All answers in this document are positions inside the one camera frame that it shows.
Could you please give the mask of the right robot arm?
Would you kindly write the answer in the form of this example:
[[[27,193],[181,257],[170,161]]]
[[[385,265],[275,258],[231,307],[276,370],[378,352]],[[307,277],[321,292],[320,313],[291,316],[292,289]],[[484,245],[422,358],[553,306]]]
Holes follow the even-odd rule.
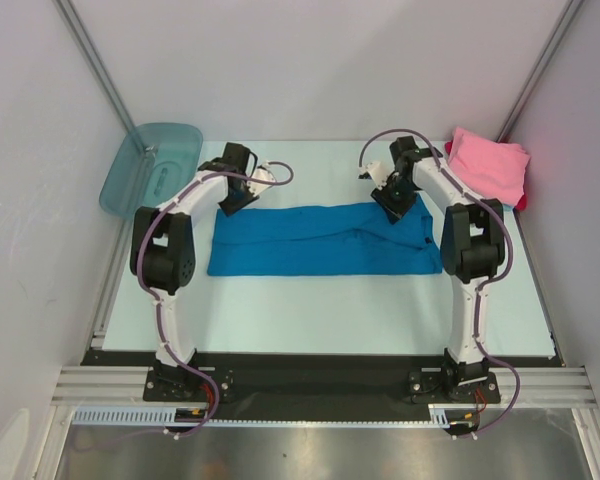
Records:
[[[401,136],[390,144],[391,170],[380,162],[359,165],[359,177],[370,178],[373,200],[392,224],[415,205],[419,193],[429,196],[444,215],[440,254],[452,282],[452,330],[441,376],[443,393],[464,401],[486,378],[488,354],[483,345],[489,286],[512,268],[513,245],[504,223],[502,203],[485,199],[454,174],[447,161],[421,133],[406,128],[383,131]]]

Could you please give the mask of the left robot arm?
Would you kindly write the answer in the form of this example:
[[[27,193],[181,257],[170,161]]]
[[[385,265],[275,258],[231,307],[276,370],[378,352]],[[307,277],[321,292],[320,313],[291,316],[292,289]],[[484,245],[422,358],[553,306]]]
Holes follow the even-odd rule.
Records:
[[[202,163],[172,197],[156,207],[140,207],[134,215],[130,270],[154,310],[156,360],[174,367],[165,385],[182,400],[194,397],[201,387],[200,374],[184,365],[196,347],[176,308],[178,292],[195,273],[194,227],[218,209],[232,215],[258,199],[255,185],[267,187],[273,178],[247,174],[249,162],[256,158],[248,147],[229,142],[221,156]]]

